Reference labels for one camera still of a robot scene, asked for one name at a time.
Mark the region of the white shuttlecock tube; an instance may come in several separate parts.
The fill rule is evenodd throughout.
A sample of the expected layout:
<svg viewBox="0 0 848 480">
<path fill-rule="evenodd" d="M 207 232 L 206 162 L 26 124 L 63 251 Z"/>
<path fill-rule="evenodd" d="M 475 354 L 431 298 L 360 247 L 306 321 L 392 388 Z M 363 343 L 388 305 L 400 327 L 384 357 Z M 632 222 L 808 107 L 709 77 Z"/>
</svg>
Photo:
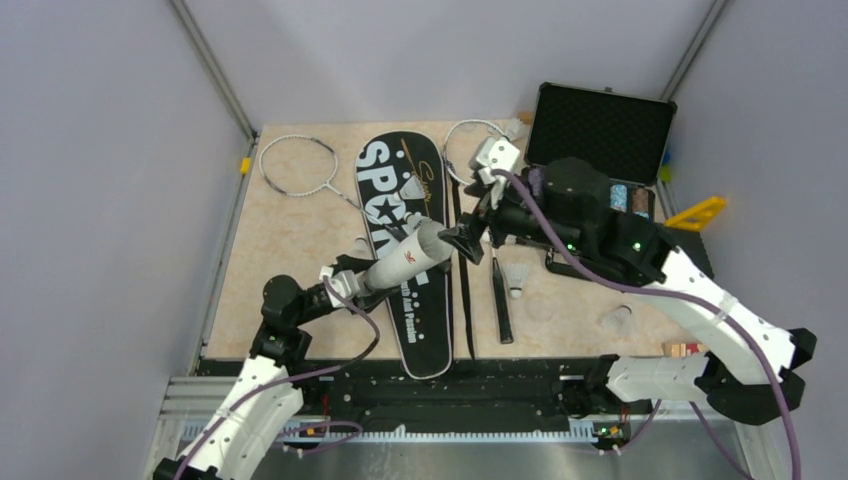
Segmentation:
<svg viewBox="0 0 848 480">
<path fill-rule="evenodd" d="M 439 237 L 446 230 L 441 223 L 424 220 L 404 240 L 378 247 L 376 263 L 362 275 L 363 285 L 372 292 L 388 290 L 448 261 L 454 247 Z"/>
</svg>

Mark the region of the yellow block at corner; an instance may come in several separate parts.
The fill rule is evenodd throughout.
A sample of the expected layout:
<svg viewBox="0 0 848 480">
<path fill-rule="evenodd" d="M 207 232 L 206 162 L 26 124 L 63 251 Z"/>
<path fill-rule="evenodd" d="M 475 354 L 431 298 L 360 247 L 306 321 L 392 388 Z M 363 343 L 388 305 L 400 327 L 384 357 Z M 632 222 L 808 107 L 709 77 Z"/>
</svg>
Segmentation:
<svg viewBox="0 0 848 480">
<path fill-rule="evenodd" d="M 662 165 L 658 172 L 658 180 L 663 183 L 670 183 L 672 180 L 672 171 L 669 165 Z"/>
</svg>

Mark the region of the white badminton racket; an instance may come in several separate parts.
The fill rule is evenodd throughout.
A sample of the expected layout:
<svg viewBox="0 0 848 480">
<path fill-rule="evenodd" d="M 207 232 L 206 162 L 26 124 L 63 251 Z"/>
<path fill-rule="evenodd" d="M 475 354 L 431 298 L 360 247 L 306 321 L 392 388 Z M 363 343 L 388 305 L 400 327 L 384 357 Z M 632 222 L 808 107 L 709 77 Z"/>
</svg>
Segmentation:
<svg viewBox="0 0 848 480">
<path fill-rule="evenodd" d="M 482 125 L 487 128 L 490 136 L 495 137 L 504 137 L 502 135 L 502 128 L 497 124 L 482 119 L 465 119 L 460 120 L 455 123 L 449 130 L 445 136 L 444 143 L 441 150 L 441 160 L 442 164 L 446 169 L 449 177 L 453 180 L 453 207 L 454 207 L 454 226 L 460 226 L 460 216 L 463 214 L 461 211 L 461 202 L 459 199 L 459 188 L 461 186 L 467 187 L 470 189 L 474 189 L 474 179 L 465 180 L 459 176 L 457 173 L 457 167 L 455 164 L 449 159 L 449 146 L 450 141 L 454 133 L 465 126 L 468 125 Z M 499 184 L 498 187 L 495 188 L 496 197 L 492 200 L 492 206 L 497 207 L 498 205 L 498 197 L 500 196 L 500 192 L 503 190 L 503 181 L 496 182 Z M 503 275 L 503 269 L 501 268 L 501 263 L 498 258 L 498 246 L 496 246 L 493 242 L 482 242 L 482 248 L 484 244 L 489 245 L 489 260 L 490 260 L 490 270 L 491 270 L 491 287 L 494 299 L 494 310 L 495 310 L 495 318 L 496 324 L 498 327 L 498 339 L 499 342 L 505 345 L 511 344 L 514 342 L 514 335 L 512 331 L 511 318 L 509 312 L 509 295 L 507 283 Z M 461 257 L 460 262 L 460 277 L 465 279 L 468 276 L 468 267 L 467 264 L 469 261 Z"/>
<path fill-rule="evenodd" d="M 400 220 L 368 210 L 335 184 L 340 161 L 334 148 L 314 136 L 286 134 L 268 141 L 256 159 L 259 174 L 270 189 L 290 198 L 330 192 L 362 214 L 371 226 L 384 229 L 397 241 L 410 235 Z"/>
</svg>

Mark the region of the black racket bag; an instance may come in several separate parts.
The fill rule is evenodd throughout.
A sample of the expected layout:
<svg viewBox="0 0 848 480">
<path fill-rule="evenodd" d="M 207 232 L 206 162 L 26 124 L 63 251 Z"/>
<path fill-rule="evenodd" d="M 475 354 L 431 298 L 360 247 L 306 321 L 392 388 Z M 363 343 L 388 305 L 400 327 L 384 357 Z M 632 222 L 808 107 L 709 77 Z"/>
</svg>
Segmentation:
<svg viewBox="0 0 848 480">
<path fill-rule="evenodd" d="M 355 161 L 355 181 L 379 259 L 400 243 L 397 229 L 412 233 L 412 220 L 448 220 L 439 148 L 424 133 L 396 130 L 370 139 Z M 419 274 L 389 297 L 387 308 L 406 374 L 430 380 L 447 372 L 453 361 L 451 274 L 440 267 Z"/>
</svg>

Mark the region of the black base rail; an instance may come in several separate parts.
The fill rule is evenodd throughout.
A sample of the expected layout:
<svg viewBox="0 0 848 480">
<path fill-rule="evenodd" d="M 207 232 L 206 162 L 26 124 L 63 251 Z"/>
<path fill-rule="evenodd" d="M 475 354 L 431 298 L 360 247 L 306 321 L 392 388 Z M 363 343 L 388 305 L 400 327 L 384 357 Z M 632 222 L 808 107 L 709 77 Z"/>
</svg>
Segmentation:
<svg viewBox="0 0 848 480">
<path fill-rule="evenodd" d="M 361 440 L 573 441 L 600 449 L 624 445 L 629 420 L 650 400 L 624 403 L 585 385 L 600 360 L 461 359 L 430 380 L 415 380 L 397 360 L 364 360 L 301 382 L 300 420 L 345 421 L 333 434 L 363 428 Z"/>
</svg>

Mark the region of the yellow plastic triangle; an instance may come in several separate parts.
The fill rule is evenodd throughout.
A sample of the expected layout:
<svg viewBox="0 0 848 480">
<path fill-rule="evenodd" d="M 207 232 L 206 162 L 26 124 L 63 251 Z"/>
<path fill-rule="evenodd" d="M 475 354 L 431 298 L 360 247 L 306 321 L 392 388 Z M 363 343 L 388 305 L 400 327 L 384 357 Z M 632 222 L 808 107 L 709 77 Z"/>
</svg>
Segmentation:
<svg viewBox="0 0 848 480">
<path fill-rule="evenodd" d="M 723 197 L 709 197 L 667 219 L 664 226 L 682 231 L 701 232 L 724 210 L 726 205 L 727 201 Z"/>
</svg>

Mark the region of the translucent tube cap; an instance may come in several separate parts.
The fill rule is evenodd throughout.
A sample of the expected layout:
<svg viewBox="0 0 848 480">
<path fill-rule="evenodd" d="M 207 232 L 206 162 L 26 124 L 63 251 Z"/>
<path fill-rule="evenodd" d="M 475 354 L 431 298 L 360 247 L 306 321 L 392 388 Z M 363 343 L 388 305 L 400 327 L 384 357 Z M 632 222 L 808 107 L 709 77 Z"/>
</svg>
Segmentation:
<svg viewBox="0 0 848 480">
<path fill-rule="evenodd" d="M 600 320 L 600 325 L 617 337 L 627 339 L 633 332 L 632 320 L 633 308 L 622 304 L 605 314 Z"/>
<path fill-rule="evenodd" d="M 355 258 L 370 258 L 371 252 L 367 240 L 363 237 L 356 238 L 354 240 L 353 246 L 350 249 L 350 255 Z"/>
</svg>

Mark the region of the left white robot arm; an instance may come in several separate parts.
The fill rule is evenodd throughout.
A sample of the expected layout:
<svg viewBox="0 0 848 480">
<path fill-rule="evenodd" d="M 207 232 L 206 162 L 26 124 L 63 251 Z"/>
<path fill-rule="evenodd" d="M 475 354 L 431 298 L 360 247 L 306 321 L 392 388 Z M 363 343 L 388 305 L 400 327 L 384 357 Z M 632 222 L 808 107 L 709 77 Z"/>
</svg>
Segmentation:
<svg viewBox="0 0 848 480">
<path fill-rule="evenodd" d="M 262 322 L 233 386 L 201 433 L 175 458 L 160 460 L 153 478 L 251 478 L 285 424 L 319 404 L 321 388 L 311 379 L 343 368 L 300 371 L 312 342 L 303 325 L 337 310 L 367 319 L 403 283 L 386 276 L 384 265 L 340 255 L 309 288 L 289 275 L 269 279 Z"/>
</svg>

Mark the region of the shuttlecock at racket top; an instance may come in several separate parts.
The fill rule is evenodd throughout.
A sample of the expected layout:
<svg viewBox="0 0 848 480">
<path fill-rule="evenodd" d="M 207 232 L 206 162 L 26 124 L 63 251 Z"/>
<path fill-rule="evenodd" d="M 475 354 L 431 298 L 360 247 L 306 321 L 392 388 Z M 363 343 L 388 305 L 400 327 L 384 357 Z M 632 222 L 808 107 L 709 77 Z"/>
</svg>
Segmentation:
<svg viewBox="0 0 848 480">
<path fill-rule="evenodd" d="M 517 142 L 528 136 L 530 126 L 520 118 L 510 119 L 502 128 L 502 135 L 510 142 Z"/>
</svg>

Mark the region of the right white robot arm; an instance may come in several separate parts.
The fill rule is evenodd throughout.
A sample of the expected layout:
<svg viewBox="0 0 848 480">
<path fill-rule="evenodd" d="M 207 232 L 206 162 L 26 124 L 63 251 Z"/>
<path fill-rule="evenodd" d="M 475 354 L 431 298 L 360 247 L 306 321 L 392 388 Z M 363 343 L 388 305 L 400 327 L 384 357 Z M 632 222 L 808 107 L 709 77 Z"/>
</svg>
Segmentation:
<svg viewBox="0 0 848 480">
<path fill-rule="evenodd" d="M 805 391 L 798 368 L 816 336 L 770 324 L 716 284 L 670 231 L 610 205 L 609 178 L 574 158 L 519 174 L 480 167 L 468 191 L 478 200 L 441 239 L 473 263 L 489 235 L 557 249 L 571 268 L 607 288 L 639 296 L 705 346 L 684 357 L 605 355 L 583 379 L 583 398 L 600 412 L 622 403 L 705 403 L 747 425 L 788 419 Z"/>
</svg>

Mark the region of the shuttlecock on bag top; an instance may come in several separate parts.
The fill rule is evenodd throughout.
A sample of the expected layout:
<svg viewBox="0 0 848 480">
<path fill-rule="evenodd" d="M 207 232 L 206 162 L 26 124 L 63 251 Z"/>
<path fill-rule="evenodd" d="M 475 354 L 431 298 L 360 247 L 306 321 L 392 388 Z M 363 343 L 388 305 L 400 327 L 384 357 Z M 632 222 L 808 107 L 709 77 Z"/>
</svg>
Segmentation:
<svg viewBox="0 0 848 480">
<path fill-rule="evenodd" d="M 412 175 L 397 192 L 397 197 L 403 201 L 426 201 L 430 194 L 427 185 L 418 176 Z"/>
</svg>

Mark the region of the right white badminton racket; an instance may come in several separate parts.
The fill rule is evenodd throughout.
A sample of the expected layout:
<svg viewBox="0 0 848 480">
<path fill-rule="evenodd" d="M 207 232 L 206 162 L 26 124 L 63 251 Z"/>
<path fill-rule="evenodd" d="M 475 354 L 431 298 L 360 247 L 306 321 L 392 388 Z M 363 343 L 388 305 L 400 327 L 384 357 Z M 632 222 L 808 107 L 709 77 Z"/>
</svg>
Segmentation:
<svg viewBox="0 0 848 480">
<path fill-rule="evenodd" d="M 455 123 L 449 130 L 445 136 L 444 143 L 441 150 L 441 160 L 442 164 L 446 169 L 449 177 L 453 180 L 453 207 L 454 207 L 454 226 L 460 226 L 460 216 L 463 214 L 461 211 L 461 202 L 459 199 L 459 188 L 461 186 L 467 187 L 470 189 L 474 189 L 474 179 L 465 180 L 459 176 L 457 173 L 457 167 L 455 164 L 449 159 L 449 146 L 450 141 L 454 133 L 465 126 L 468 125 L 482 125 L 487 128 L 490 136 L 495 137 L 504 137 L 502 135 L 502 128 L 497 124 L 482 119 L 465 119 L 460 120 Z M 500 192 L 503 190 L 503 181 L 496 182 L 499 184 L 498 187 L 495 188 L 496 197 L 492 200 L 492 206 L 497 207 L 498 205 L 498 197 L 500 196 Z M 511 344 L 514 342 L 514 335 L 512 331 L 511 318 L 509 312 L 509 295 L 507 283 L 503 275 L 503 269 L 501 268 L 501 263 L 498 258 L 498 246 L 496 246 L 493 242 L 482 242 L 482 248 L 484 244 L 489 245 L 489 260 L 490 260 L 490 270 L 491 270 L 491 287 L 494 299 L 494 310 L 495 310 L 495 318 L 496 324 L 498 327 L 498 339 L 499 342 L 505 345 Z M 465 279 L 468 276 L 468 267 L 467 264 L 469 261 L 461 257 L 460 262 L 460 277 Z"/>
</svg>

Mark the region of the shuttlecock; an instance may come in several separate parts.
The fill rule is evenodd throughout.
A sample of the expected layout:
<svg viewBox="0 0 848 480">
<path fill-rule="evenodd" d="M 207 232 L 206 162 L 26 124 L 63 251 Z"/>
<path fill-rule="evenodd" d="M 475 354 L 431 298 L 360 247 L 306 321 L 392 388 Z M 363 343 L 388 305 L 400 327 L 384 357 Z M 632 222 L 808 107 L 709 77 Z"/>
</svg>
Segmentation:
<svg viewBox="0 0 848 480">
<path fill-rule="evenodd" d="M 529 274 L 529 265 L 525 263 L 508 263 L 503 266 L 509 295 L 512 299 L 519 299 L 523 295 L 526 280 Z"/>
<path fill-rule="evenodd" d="M 528 136 L 530 126 L 520 118 L 510 119 L 502 128 L 502 135 L 510 142 L 517 142 Z"/>
<path fill-rule="evenodd" d="M 403 201 L 426 201 L 430 194 L 427 185 L 418 176 L 412 175 L 397 192 L 397 197 Z"/>
</svg>

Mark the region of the translucent tube cap right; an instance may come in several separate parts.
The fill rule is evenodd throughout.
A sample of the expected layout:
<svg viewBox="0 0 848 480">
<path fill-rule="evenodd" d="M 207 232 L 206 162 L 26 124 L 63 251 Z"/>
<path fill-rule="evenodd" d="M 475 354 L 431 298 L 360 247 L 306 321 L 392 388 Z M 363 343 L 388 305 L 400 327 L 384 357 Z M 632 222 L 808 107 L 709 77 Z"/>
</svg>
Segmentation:
<svg viewBox="0 0 848 480">
<path fill-rule="evenodd" d="M 633 332 L 632 320 L 633 308 L 622 304 L 605 314 L 600 320 L 600 325 L 617 337 L 627 339 Z"/>
</svg>

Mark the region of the black perforated plate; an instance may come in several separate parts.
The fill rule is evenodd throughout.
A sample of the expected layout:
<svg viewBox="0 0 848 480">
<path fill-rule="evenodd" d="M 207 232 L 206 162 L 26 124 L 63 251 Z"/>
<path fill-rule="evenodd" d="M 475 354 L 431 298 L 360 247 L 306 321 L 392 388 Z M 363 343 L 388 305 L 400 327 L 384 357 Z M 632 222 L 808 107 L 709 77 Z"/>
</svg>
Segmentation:
<svg viewBox="0 0 848 480">
<path fill-rule="evenodd" d="M 709 256 L 699 232 L 674 229 L 670 230 L 676 244 L 690 257 L 693 263 L 710 279 L 715 278 Z"/>
</svg>

